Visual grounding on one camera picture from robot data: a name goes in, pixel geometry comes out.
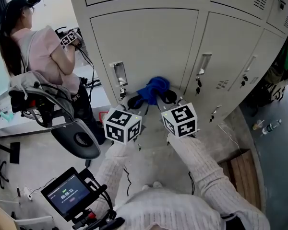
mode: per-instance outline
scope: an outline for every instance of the woman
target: woman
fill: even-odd
[[[93,117],[85,87],[72,72],[75,47],[68,45],[65,51],[50,26],[31,31],[33,11],[33,4],[28,0],[11,0],[3,12],[0,52],[9,75],[37,71],[50,83],[66,87],[72,96],[75,118],[82,119],[102,144],[106,139],[104,131]],[[73,43],[77,45],[80,41],[76,39]]]
[[[200,195],[186,195],[163,188],[155,182],[147,185],[116,208],[117,217],[125,219],[120,230],[268,230],[269,222],[260,210],[242,198],[223,170],[206,153],[196,138],[177,139],[172,134],[168,142],[191,171]],[[117,195],[125,162],[135,150],[129,143],[115,143],[106,153],[96,180],[108,186],[112,199]],[[108,209],[100,197],[91,205],[97,218]]]

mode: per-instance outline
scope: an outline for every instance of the floor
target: floor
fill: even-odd
[[[273,120],[282,119],[282,125],[265,136],[252,131],[266,190],[266,215],[272,230],[288,230],[288,86],[284,98],[259,109],[255,117],[253,110],[242,103],[241,109],[248,125],[258,119],[268,125]]]
[[[144,123],[150,125],[138,138],[141,150],[137,149],[126,163],[132,182],[129,194],[138,192],[144,184],[152,184],[156,180],[179,192],[191,193],[192,185],[188,176],[188,168],[174,149],[167,145],[167,132],[164,130],[163,124],[154,118],[157,109],[152,108],[149,112],[152,115],[149,115]],[[233,140],[239,143],[240,147],[254,150],[249,129],[239,109],[230,114],[220,125],[231,135]],[[238,149],[237,145],[218,126],[209,131],[199,131],[197,137],[206,145],[208,152],[216,161],[224,160]],[[33,194],[33,201],[30,202],[25,197],[17,198],[16,187],[21,190],[24,186],[32,189],[39,188],[71,166],[75,167],[77,171],[82,170],[84,160],[68,153],[50,133],[0,139],[0,143],[4,145],[14,141],[21,143],[20,164],[8,163],[6,166],[5,174],[10,183],[5,184],[5,190],[0,189],[0,199],[20,200],[21,207],[13,208],[13,210],[22,219],[47,214],[54,217],[54,222],[34,225],[32,226],[33,230],[47,230],[54,225],[59,229],[71,229],[72,224],[66,222],[39,192]],[[103,144],[101,156],[92,161],[89,169],[93,174],[97,172],[109,146],[109,141]],[[0,159],[8,161],[8,154],[0,150]],[[116,198],[117,204],[126,199],[128,185],[127,176],[124,173]],[[0,206],[7,212],[12,210],[5,203],[1,203]]]

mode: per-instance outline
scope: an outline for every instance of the display screen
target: display screen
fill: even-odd
[[[62,214],[65,214],[89,194],[90,191],[78,177],[72,175],[47,197]]]

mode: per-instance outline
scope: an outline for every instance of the locker handle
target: locker handle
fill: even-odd
[[[246,69],[244,70],[244,72],[248,72],[248,71],[250,71],[251,66],[252,66],[252,64],[253,64],[253,62],[254,62],[254,60],[255,60],[256,58],[257,58],[257,56],[252,56],[252,58],[251,58],[249,64],[247,65]]]
[[[116,87],[122,87],[128,84],[124,62],[120,61],[111,63],[110,68]]]
[[[202,54],[202,58],[201,58],[201,61],[200,61],[200,64],[199,64],[200,67],[199,67],[199,71],[197,73],[197,76],[205,74],[205,71],[206,71],[208,63],[209,63],[209,61],[211,59],[211,56],[212,56],[212,53]]]

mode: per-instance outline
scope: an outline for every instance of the plastic bottle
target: plastic bottle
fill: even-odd
[[[282,120],[281,120],[281,119],[273,121],[273,122],[270,123],[267,127],[264,127],[264,128],[263,128],[263,134],[264,134],[264,135],[268,134],[268,133],[271,132],[273,129],[275,129],[277,126],[280,126],[281,123],[282,123]]]

